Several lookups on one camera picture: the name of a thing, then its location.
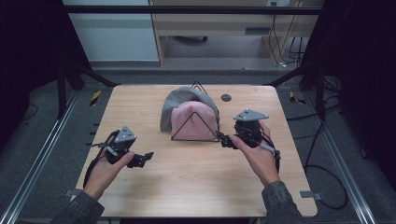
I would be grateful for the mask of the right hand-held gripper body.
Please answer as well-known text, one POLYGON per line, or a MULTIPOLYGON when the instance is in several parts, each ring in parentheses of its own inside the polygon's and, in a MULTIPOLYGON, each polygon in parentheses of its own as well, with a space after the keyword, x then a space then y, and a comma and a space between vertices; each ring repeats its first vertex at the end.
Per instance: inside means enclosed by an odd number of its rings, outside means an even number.
POLYGON ((236 135, 249 147, 256 147, 262 142, 262 129, 259 121, 268 119, 267 114, 245 109, 234 116, 236 135))

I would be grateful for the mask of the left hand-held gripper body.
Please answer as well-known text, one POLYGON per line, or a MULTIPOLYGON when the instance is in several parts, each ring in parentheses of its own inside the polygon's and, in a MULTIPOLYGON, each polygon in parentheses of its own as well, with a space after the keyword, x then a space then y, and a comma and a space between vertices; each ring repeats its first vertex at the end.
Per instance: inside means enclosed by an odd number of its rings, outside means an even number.
POLYGON ((134 134, 127 126, 113 132, 106 141, 105 156, 109 163, 114 164, 129 152, 129 148, 136 140, 134 134))

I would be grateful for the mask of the black wire rack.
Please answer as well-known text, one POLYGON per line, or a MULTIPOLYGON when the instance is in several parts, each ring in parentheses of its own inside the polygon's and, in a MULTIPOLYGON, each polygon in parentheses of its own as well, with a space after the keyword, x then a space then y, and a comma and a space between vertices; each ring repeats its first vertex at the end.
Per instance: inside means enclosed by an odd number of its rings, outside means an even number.
POLYGON ((186 141, 215 141, 219 111, 202 89, 181 87, 171 92, 171 138, 186 141))

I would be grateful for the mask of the pink beanie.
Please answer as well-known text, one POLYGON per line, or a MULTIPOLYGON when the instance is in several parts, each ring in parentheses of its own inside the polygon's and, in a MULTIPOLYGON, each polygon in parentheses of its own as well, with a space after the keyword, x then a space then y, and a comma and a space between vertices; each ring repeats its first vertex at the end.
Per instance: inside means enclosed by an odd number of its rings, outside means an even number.
POLYGON ((176 140, 211 141, 216 138, 215 112, 201 102, 189 101, 174 108, 171 136, 176 140))

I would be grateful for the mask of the grey beanie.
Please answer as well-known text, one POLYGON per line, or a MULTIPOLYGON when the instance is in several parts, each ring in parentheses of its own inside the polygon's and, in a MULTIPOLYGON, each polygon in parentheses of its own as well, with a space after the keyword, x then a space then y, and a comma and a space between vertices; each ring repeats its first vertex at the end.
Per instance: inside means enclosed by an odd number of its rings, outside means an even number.
POLYGON ((163 102, 160 119, 160 130, 162 132, 170 132, 172 129, 171 114, 173 109, 189 101, 197 101, 208 105, 215 112, 216 119, 219 121, 219 110, 213 99, 207 93, 191 87, 181 87, 171 91, 163 102))

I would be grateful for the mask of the person's left hand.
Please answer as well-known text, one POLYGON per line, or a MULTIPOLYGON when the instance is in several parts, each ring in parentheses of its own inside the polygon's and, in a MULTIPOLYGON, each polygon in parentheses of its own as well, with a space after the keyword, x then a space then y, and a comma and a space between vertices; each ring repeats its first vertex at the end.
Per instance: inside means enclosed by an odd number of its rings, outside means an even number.
POLYGON ((123 169, 133 157, 134 153, 131 151, 114 164, 109 163, 106 158, 99 159, 92 168, 90 177, 83 191, 98 201, 117 177, 120 170, 123 169))

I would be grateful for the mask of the person's right hand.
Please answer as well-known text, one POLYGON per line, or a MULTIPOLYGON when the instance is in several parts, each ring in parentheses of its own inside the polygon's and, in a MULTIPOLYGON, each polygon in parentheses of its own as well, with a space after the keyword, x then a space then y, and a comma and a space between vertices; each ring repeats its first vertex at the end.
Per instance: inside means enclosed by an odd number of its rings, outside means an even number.
POLYGON ((230 138, 234 145, 242 151, 253 172, 264 186, 280 180, 276 169, 276 159, 272 152, 261 146, 249 147, 235 135, 231 135, 230 138))

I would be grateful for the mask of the yellow black tape strip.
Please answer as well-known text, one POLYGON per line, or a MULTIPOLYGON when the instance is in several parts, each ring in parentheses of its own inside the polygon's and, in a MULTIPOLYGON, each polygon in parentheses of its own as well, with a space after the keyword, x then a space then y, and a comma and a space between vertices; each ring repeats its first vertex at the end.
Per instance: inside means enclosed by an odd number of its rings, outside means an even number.
POLYGON ((295 97, 295 94, 294 94, 293 91, 290 91, 290 101, 291 101, 291 102, 294 102, 294 103, 296 103, 296 104, 299 104, 299 105, 305 105, 305 104, 306 104, 306 101, 305 101, 305 100, 297 99, 297 98, 295 97))
POLYGON ((90 101, 90 106, 95 106, 95 105, 96 105, 97 100, 98 100, 99 96, 101 95, 101 92, 102 92, 102 91, 96 91, 96 92, 93 94, 92 99, 91 99, 91 101, 90 101))

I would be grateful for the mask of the white panel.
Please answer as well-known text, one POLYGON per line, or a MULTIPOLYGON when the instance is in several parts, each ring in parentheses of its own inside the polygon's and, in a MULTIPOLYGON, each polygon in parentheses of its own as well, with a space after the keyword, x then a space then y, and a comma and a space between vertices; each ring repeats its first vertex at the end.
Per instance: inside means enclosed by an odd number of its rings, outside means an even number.
POLYGON ((70 13, 90 62, 158 61, 149 14, 70 13))

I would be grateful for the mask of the black curtain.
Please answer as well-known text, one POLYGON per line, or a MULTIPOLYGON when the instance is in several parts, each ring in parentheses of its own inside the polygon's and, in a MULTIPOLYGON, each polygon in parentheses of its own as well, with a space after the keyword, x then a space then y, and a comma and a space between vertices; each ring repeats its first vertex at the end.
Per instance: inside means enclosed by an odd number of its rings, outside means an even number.
POLYGON ((83 87, 77 63, 90 68, 62 0, 0 0, 0 151, 20 124, 30 92, 57 79, 83 87))
POLYGON ((324 0, 306 52, 341 80, 342 104, 362 146, 396 190, 396 0, 324 0))

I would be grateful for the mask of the black frame stand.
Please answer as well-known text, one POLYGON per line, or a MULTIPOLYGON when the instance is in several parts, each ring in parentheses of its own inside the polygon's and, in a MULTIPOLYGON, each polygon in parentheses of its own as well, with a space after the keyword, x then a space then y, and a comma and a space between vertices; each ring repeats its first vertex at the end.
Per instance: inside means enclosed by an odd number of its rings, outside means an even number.
POLYGON ((325 120, 325 103, 324 103, 324 69, 319 63, 306 63, 300 67, 288 72, 286 75, 269 83, 264 83, 264 86, 277 87, 287 80, 302 75, 299 87, 302 91, 310 90, 316 86, 316 102, 315 109, 321 120, 325 120))
POLYGON ((57 119, 60 119, 66 112, 67 102, 66 102, 66 88, 65 82, 68 81, 72 86, 73 90, 81 90, 85 83, 81 78, 81 74, 87 75, 98 81, 101 84, 104 84, 107 87, 116 87, 119 86, 119 83, 115 83, 110 81, 96 72, 94 72, 91 68, 87 66, 80 65, 76 62, 69 61, 66 63, 60 63, 57 67, 57 87, 58 87, 58 116, 57 119))

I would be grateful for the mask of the aluminium floor rail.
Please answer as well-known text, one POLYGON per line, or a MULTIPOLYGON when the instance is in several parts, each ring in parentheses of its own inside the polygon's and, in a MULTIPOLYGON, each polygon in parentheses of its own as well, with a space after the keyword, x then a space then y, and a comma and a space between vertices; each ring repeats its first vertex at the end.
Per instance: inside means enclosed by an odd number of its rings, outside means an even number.
POLYGON ((346 189, 348 201, 353 206, 360 224, 377 224, 375 216, 365 200, 361 188, 350 171, 347 162, 344 160, 339 147, 336 145, 331 130, 328 128, 328 124, 330 124, 330 120, 326 119, 321 128, 323 142, 328 150, 336 173, 346 189))
POLYGON ((0 216, 0 224, 14 224, 16 222, 22 208, 24 207, 35 186, 37 179, 39 178, 48 158, 50 157, 50 154, 56 145, 66 122, 69 120, 79 96, 80 91, 71 92, 70 98, 67 100, 64 113, 56 120, 27 175, 23 179, 18 191, 16 192, 5 212, 2 214, 2 216, 0 216))

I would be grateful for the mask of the black horizontal frame bar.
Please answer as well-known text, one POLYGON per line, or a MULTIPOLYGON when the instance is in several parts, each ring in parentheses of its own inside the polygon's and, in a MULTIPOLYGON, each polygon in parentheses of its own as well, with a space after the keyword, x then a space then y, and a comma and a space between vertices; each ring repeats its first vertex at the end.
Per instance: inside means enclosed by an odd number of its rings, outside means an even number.
POLYGON ((319 15, 321 7, 211 7, 211 6, 64 6, 68 13, 99 14, 241 14, 319 15))

